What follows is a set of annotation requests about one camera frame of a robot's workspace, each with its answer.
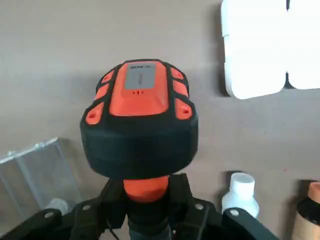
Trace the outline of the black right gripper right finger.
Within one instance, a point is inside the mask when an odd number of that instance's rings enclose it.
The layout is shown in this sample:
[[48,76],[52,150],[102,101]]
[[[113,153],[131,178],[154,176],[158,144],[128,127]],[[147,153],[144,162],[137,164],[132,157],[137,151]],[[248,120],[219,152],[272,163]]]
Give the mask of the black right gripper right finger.
[[277,240],[257,219],[241,208],[223,213],[192,195],[185,173],[169,177],[168,218],[175,240]]

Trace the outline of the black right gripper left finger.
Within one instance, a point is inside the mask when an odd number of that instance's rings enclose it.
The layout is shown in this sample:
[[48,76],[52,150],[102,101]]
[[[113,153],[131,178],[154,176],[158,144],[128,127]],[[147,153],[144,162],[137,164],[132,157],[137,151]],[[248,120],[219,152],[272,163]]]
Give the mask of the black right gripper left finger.
[[101,193],[78,203],[70,212],[46,208],[1,236],[2,240],[98,240],[120,229],[126,216],[124,184],[109,180]]

